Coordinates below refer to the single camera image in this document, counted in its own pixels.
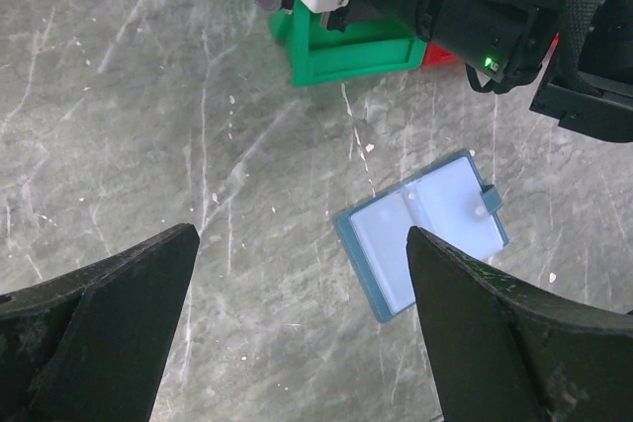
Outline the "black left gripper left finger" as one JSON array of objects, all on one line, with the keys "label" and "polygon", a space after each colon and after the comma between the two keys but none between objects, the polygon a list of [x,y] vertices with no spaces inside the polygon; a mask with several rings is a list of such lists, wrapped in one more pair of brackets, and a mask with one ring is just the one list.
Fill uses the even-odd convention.
[{"label": "black left gripper left finger", "polygon": [[3,294],[2,420],[149,420],[199,243],[180,223]]}]

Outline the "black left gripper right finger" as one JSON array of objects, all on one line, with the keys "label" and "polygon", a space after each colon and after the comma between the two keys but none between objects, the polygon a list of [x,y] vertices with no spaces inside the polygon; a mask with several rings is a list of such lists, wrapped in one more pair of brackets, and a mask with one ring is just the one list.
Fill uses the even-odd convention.
[{"label": "black left gripper right finger", "polygon": [[631,314],[551,294],[419,227],[407,260],[444,420],[631,420]]}]

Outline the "red plastic bin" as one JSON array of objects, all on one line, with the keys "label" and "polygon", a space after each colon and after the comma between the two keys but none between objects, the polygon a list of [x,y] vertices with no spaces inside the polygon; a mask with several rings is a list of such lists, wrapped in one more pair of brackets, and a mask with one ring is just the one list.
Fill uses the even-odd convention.
[{"label": "red plastic bin", "polygon": [[435,43],[428,43],[424,52],[421,68],[430,68],[459,63],[461,59]]}]

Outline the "blue card holder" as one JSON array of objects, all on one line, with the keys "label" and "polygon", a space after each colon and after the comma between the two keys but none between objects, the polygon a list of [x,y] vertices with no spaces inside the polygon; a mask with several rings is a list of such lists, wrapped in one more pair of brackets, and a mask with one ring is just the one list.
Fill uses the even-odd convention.
[{"label": "blue card holder", "polygon": [[485,261],[509,242],[498,217],[502,198],[468,150],[437,160],[341,211],[333,225],[372,311],[385,323],[415,304],[407,235],[421,227]]}]

